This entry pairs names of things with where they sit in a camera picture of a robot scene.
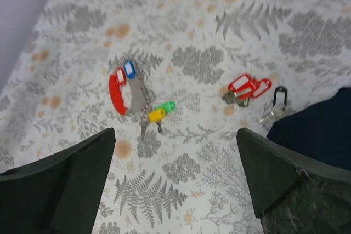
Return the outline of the metal key holder red handle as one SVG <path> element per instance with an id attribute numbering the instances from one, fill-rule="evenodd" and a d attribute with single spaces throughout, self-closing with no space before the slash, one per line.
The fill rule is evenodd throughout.
<path id="1" fill-rule="evenodd" d="M 116 82 L 116 69 L 123 67 L 126 61 L 132 61 L 136 70 L 136 76 L 127 79 L 125 85 Z M 117 113 L 123 117 L 134 117 L 139 121 L 141 128 L 140 139 L 144 140 L 146 130 L 150 124 L 149 113 L 152 111 L 149 92 L 144 83 L 144 76 L 138 68 L 137 62 L 127 59 L 118 65 L 114 72 L 109 76 L 109 94 L 112 105 Z"/>

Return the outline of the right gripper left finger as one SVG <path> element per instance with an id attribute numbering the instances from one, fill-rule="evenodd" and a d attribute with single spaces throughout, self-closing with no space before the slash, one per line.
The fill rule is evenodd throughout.
<path id="1" fill-rule="evenodd" d="M 91 233 L 115 131 L 1 173 L 1 233 Z"/>

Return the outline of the green key tag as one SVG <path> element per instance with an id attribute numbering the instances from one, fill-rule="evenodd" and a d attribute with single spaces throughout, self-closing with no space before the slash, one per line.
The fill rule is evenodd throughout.
<path id="1" fill-rule="evenodd" d="M 157 106 L 155 109 L 156 110 L 164 109 L 166 113 L 170 113 L 176 109 L 176 104 L 174 101 L 168 101 L 168 102 L 164 102 L 163 104 Z"/>

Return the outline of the red key tag with key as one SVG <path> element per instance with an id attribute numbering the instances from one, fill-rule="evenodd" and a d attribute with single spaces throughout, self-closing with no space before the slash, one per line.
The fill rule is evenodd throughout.
<path id="1" fill-rule="evenodd" d="M 116 69 L 116 82 L 119 85 L 125 85 L 127 83 L 126 74 L 123 67 L 118 67 Z"/>

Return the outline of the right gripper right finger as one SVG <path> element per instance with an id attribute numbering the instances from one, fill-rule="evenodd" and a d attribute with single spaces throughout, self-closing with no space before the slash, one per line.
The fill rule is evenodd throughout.
<path id="1" fill-rule="evenodd" d="M 242 128 L 237 144 L 264 233 L 350 233 L 350 171 Z"/>

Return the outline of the yellow key tag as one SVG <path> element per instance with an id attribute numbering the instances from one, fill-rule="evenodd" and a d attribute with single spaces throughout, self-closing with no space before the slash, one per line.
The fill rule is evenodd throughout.
<path id="1" fill-rule="evenodd" d="M 163 133 L 161 121 L 163 118 L 166 117 L 166 115 L 167 115 L 167 112 L 163 108 L 156 109 L 149 113 L 149 122 L 156 123 L 157 130 L 160 134 Z"/>

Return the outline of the blue key tag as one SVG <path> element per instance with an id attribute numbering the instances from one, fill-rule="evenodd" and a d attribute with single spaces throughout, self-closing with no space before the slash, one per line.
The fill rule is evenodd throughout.
<path id="1" fill-rule="evenodd" d="M 124 72 L 127 78 L 132 79 L 136 76 L 136 70 L 132 61 L 128 60 L 123 64 Z"/>

